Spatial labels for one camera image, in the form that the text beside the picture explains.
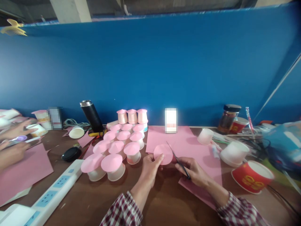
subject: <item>plaid shirt sleeve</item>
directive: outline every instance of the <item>plaid shirt sleeve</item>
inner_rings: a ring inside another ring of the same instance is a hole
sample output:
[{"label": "plaid shirt sleeve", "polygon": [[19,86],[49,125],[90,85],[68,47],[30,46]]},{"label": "plaid shirt sleeve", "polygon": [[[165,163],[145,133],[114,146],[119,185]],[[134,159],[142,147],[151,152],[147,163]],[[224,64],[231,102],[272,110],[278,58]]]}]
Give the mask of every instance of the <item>plaid shirt sleeve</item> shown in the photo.
[{"label": "plaid shirt sleeve", "polygon": [[236,198],[231,192],[228,203],[217,209],[226,225],[270,226],[257,209],[244,198]]},{"label": "plaid shirt sleeve", "polygon": [[128,191],[126,195],[121,194],[108,210],[101,221],[100,226],[138,226],[143,219],[135,200]]}]

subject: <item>white cable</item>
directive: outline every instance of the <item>white cable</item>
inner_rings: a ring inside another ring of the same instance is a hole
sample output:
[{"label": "white cable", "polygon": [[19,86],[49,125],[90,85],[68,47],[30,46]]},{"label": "white cable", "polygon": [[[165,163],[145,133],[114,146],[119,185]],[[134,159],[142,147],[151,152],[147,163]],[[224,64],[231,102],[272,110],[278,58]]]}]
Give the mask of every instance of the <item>white cable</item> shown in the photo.
[{"label": "white cable", "polygon": [[260,114],[260,112],[263,110],[263,108],[267,105],[267,103],[270,101],[270,99],[273,97],[273,95],[275,94],[275,92],[279,89],[279,87],[281,86],[281,84],[284,82],[284,80],[287,78],[287,76],[291,73],[291,71],[294,69],[294,67],[297,65],[297,63],[300,61],[300,59],[301,59],[301,54],[299,55],[298,59],[294,62],[294,64],[291,66],[291,68],[288,70],[288,72],[283,76],[283,78],[281,79],[281,81],[278,83],[277,87],[274,89],[274,91],[269,96],[269,98],[267,99],[267,101],[264,103],[264,105],[262,106],[262,108],[260,109],[260,111],[257,113],[257,115],[255,116],[254,120],[257,118],[257,116]]},{"label": "white cable", "polygon": [[77,123],[74,119],[66,119],[64,121],[64,123],[63,123],[63,127],[65,129],[65,128],[69,127],[69,126],[81,126],[81,127],[85,127],[85,126],[90,126],[90,124],[86,123],[86,122]]}]

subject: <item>power strip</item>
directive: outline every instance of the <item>power strip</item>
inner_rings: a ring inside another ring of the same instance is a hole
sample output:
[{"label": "power strip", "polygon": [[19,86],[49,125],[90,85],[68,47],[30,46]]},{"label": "power strip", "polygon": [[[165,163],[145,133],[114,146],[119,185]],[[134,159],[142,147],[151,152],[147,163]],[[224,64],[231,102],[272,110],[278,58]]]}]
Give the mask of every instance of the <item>power strip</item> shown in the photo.
[{"label": "power strip", "polygon": [[24,226],[42,226],[82,174],[84,160],[75,160],[31,207],[36,212]]}]

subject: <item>black thermos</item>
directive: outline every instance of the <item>black thermos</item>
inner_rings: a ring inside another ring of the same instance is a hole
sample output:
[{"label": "black thermos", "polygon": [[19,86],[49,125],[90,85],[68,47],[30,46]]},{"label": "black thermos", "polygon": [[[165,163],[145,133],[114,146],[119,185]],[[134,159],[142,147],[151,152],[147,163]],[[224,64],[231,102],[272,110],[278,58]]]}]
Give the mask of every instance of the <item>black thermos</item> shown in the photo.
[{"label": "black thermos", "polygon": [[93,132],[103,132],[103,124],[101,123],[101,120],[92,101],[83,100],[82,102],[80,102],[80,105],[85,113],[87,120],[89,121],[89,124],[91,125]]}]

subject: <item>person's left hand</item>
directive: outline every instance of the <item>person's left hand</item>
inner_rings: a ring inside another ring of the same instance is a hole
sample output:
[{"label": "person's left hand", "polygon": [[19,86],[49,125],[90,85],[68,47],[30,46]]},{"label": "person's left hand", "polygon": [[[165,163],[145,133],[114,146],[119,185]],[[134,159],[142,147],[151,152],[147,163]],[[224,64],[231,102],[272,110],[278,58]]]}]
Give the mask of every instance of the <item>person's left hand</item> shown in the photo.
[{"label": "person's left hand", "polygon": [[24,128],[28,125],[30,125],[31,123],[31,120],[26,120],[24,122],[21,122],[19,124],[16,124],[16,125],[12,125],[7,131],[5,131],[4,133],[2,133],[0,135],[1,137],[1,140],[12,140],[18,136],[21,136],[21,135],[28,135],[34,131],[36,131],[37,129],[30,129],[30,130],[26,130],[24,131]]},{"label": "person's left hand", "polygon": [[141,181],[145,186],[149,186],[150,189],[155,184],[157,170],[163,159],[163,154],[161,154],[156,160],[154,160],[153,154],[149,154],[143,158],[142,172],[139,181]]}]

